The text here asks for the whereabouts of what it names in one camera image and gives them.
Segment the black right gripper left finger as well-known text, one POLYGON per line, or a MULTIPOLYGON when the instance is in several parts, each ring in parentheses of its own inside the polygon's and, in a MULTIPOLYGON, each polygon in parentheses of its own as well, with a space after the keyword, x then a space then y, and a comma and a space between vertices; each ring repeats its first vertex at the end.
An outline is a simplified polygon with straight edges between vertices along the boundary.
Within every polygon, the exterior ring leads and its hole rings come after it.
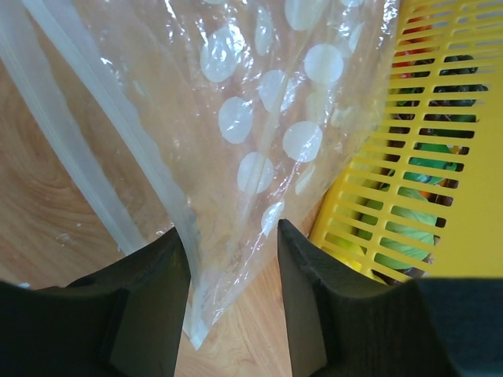
POLYGON ((67 287, 2 283, 2 375, 172 376, 190 279, 172 229, 67 287))

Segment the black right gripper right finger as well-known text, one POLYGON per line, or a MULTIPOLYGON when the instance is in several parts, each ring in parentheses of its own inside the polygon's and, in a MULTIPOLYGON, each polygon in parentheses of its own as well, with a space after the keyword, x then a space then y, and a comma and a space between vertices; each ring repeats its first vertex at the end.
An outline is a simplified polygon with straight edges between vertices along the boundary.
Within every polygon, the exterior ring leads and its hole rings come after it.
POLYGON ((501 375, 501 280, 387 286, 332 258, 286 219, 277 255, 293 375, 501 375))

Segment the clear polka dot zip bag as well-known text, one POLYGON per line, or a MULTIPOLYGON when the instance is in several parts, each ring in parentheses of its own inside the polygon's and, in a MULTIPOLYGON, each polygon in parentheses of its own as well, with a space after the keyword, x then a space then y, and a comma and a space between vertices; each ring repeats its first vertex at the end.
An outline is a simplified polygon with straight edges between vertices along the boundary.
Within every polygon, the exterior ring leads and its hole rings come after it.
POLYGON ((195 348, 382 119, 396 1, 4 1, 1 251, 62 277, 176 228, 195 348))

